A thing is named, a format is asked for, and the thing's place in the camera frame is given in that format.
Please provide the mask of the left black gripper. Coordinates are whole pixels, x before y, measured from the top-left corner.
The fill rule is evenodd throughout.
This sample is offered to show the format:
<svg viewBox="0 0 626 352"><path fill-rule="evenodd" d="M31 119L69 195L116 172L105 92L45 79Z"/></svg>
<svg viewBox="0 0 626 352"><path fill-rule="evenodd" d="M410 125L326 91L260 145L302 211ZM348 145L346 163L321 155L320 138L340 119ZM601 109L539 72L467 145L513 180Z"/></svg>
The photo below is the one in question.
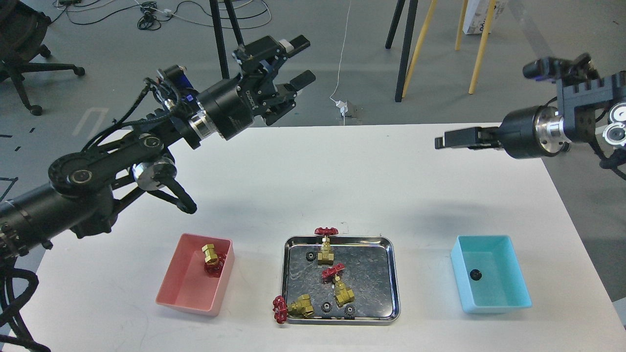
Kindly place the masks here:
<svg viewBox="0 0 626 352"><path fill-rule="evenodd" d="M230 140L247 129L253 122L253 108L243 91L275 91L259 96L260 116L266 126L273 125L294 109L299 91L315 82L315 74L306 70L290 82L278 85L274 79L288 58L310 46L310 41L302 35L290 41L264 36L239 46L233 51L233 57L241 67L241 74L220 80L195 97L197 136L203 140L217 132L225 140Z"/></svg>

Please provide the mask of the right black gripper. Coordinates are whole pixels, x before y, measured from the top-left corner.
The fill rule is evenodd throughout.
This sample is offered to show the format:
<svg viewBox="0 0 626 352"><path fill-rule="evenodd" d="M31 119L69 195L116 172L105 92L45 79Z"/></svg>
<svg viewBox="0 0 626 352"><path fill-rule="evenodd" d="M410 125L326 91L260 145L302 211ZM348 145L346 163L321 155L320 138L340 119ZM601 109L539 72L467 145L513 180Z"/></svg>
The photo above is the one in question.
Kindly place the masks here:
<svg viewBox="0 0 626 352"><path fill-rule="evenodd" d="M436 137L440 149L499 149L516 159L553 157L560 153L560 116L555 107L534 106L512 111L499 127L449 130Z"/></svg>

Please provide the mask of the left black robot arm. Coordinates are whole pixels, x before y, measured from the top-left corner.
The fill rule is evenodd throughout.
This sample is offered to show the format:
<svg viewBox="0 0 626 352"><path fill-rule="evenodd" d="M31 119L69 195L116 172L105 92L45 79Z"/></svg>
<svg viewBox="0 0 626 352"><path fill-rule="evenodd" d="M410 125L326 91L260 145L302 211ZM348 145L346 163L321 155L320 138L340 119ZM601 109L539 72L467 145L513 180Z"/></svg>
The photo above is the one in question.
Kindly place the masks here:
<svg viewBox="0 0 626 352"><path fill-rule="evenodd" d="M78 152L51 163L48 183L1 203L1 325L14 335L1 342L31 352L49 348L34 341L20 314L39 284L35 272L18 269L17 258L71 230L77 238L110 233L118 215L143 194L193 214L197 205L175 180L170 145L183 139L197 149L217 133L230 140L255 117L271 126L292 110L300 91L315 81L310 70L276 85L284 62L311 45L305 36L265 36L233 51L241 71L197 91L183 67L158 70L134 105Z"/></svg>

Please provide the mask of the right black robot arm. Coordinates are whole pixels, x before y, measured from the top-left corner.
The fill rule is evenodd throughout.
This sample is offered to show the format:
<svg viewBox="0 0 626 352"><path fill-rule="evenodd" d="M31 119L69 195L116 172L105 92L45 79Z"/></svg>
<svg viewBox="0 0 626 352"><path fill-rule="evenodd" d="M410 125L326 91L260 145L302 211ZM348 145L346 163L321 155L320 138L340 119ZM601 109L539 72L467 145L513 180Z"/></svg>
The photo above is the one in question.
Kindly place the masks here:
<svg viewBox="0 0 626 352"><path fill-rule="evenodd" d="M516 159L554 157L572 143L587 143L602 169L625 178L625 72L602 78L590 54L574 60L543 57L523 67L523 75L552 82L547 103L515 110L498 127L449 130L435 149L499 149Z"/></svg>

